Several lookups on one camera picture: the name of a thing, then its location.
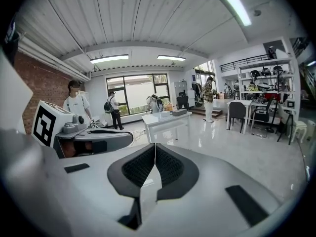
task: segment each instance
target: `red object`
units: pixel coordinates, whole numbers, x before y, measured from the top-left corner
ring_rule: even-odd
[[[269,99],[271,96],[272,96],[273,98],[277,99],[278,101],[281,100],[281,95],[280,95],[280,94],[265,93],[265,98]]]

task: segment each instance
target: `red brick wall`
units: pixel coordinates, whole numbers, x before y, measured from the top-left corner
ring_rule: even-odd
[[[64,100],[68,97],[68,83],[72,78],[20,52],[15,56],[14,68],[33,92],[22,115],[25,131],[31,134],[39,101],[63,107]]]

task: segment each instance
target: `pipe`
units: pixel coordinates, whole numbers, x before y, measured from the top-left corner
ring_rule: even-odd
[[[53,56],[52,54],[50,54],[49,52],[47,52],[46,50],[44,50],[43,48],[39,47],[38,45],[36,45],[35,43],[33,43],[32,41],[30,41],[28,38],[24,37],[22,42],[19,43],[19,46],[21,46],[24,49],[27,48],[32,48],[31,50],[29,50],[29,52],[33,52],[34,50],[38,51],[39,53],[45,55],[46,57],[50,58],[51,60],[57,62],[58,64],[66,67],[67,69],[71,70],[74,73],[79,73],[76,69],[74,69],[73,67],[71,67],[70,65],[68,65],[67,63],[59,60],[58,58],[56,58],[55,56]],[[86,81],[89,81],[89,77],[80,74],[83,78],[85,78]]]
[[[19,47],[19,50],[22,53],[24,53],[24,54],[26,54],[26,55],[28,55],[28,56],[30,56],[30,57],[42,62],[42,63],[44,63],[44,64],[46,64],[46,65],[48,65],[48,66],[50,66],[52,68],[60,70],[63,73],[69,75],[69,76],[76,77],[76,78],[78,78],[80,80],[86,81],[86,79],[83,77],[82,74],[72,72],[72,71],[68,70],[67,68],[63,68],[62,66],[58,66],[58,64],[50,63],[49,61],[47,61],[47,58],[45,56],[43,56],[42,54],[39,54],[39,53],[38,54],[33,54],[33,53],[29,52],[28,50],[26,50],[26,49],[24,49],[22,47]]]
[[[37,50],[38,52],[44,54],[45,56],[49,57],[50,59],[54,60],[55,62],[59,63],[60,65],[63,65],[64,67],[70,69],[71,71],[78,73],[78,71],[76,69],[74,69],[73,67],[71,67],[70,65],[68,65],[67,63],[61,61],[60,59],[56,58],[54,55],[50,54],[49,52],[47,52],[46,50],[44,50],[43,48],[41,48],[40,46],[38,46],[37,44],[35,44],[34,42],[32,42],[31,40],[29,40],[28,38],[24,37],[22,39],[22,42],[19,43],[20,44],[25,44],[28,45],[29,47]]]

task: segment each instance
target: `glossy floor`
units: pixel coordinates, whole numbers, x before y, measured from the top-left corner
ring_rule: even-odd
[[[134,131],[132,146],[148,142],[142,121],[124,127],[125,130]],[[239,131],[239,121],[230,131],[226,130],[225,116],[214,123],[206,123],[202,116],[192,115],[189,141],[185,127],[178,129],[178,140],[174,139],[174,129],[155,135],[155,140],[183,148],[188,148],[189,143],[193,151],[226,160],[268,188],[281,202],[301,191],[306,177],[297,141],[289,146],[288,138],[284,136],[277,142],[278,135],[274,133],[260,138],[250,134],[249,126],[246,134]],[[149,176],[147,185],[155,182],[157,176]]]

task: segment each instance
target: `ceiling light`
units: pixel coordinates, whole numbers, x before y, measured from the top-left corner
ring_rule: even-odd
[[[184,61],[186,58],[177,57],[177,56],[168,56],[168,55],[158,55],[157,59]]]
[[[124,59],[128,59],[128,54],[96,58],[96,59],[90,60],[90,62],[94,64],[94,63],[104,62],[104,61],[115,61],[115,60],[124,60]]]
[[[244,26],[250,26],[251,21],[240,0],[227,0],[238,14]]]
[[[307,66],[314,65],[315,63],[316,63],[316,61],[312,61],[311,63],[307,64]]]

